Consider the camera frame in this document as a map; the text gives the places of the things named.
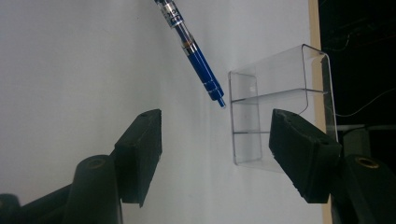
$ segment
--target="acrylic stand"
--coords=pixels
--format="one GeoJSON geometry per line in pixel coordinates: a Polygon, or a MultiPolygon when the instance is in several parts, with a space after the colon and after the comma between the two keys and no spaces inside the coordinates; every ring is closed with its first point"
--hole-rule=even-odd
{"type": "Polygon", "coordinates": [[[274,108],[315,125],[324,120],[336,139],[329,57],[301,45],[230,72],[233,160],[237,165],[283,172],[268,147],[274,108]]]}

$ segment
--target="white surface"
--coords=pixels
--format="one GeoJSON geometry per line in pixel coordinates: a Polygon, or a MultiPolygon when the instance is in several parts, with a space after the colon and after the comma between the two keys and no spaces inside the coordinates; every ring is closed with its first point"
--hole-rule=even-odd
{"type": "MultiPolygon", "coordinates": [[[[308,0],[177,0],[228,102],[230,70],[309,43],[308,0]]],[[[211,102],[152,0],[0,1],[0,192],[29,203],[163,111],[163,155],[125,223],[321,223],[285,175],[233,164],[211,102]]]]}

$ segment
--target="pen grip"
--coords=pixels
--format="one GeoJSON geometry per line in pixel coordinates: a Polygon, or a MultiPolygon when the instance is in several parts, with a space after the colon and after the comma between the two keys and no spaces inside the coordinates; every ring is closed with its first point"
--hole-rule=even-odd
{"type": "Polygon", "coordinates": [[[207,93],[210,95],[210,98],[212,100],[218,100],[221,98],[224,95],[224,92],[213,75],[213,72],[207,64],[201,50],[197,47],[197,50],[194,53],[188,55],[188,58],[198,77],[204,84],[207,93]]]}

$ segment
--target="pen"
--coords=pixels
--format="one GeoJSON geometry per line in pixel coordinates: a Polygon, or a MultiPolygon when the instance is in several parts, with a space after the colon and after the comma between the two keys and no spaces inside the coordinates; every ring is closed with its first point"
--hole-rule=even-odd
{"type": "Polygon", "coordinates": [[[176,30],[177,36],[179,36],[179,40],[181,42],[181,47],[189,58],[192,67],[198,74],[198,77],[204,84],[210,98],[213,101],[218,101],[221,107],[225,107],[225,103],[222,99],[224,92],[216,80],[215,75],[213,75],[209,64],[207,64],[204,55],[196,44],[194,37],[184,24],[183,17],[178,11],[176,4],[173,2],[173,0],[154,1],[160,7],[161,12],[163,13],[163,16],[165,17],[169,26],[176,30]]]}

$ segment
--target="pen tip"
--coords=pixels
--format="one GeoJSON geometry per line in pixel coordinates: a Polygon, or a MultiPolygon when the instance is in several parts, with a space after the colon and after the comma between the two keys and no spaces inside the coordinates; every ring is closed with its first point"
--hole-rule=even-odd
{"type": "Polygon", "coordinates": [[[219,98],[218,102],[219,102],[219,105],[221,106],[221,108],[224,109],[226,107],[226,104],[224,103],[224,100],[222,98],[219,98]]]}

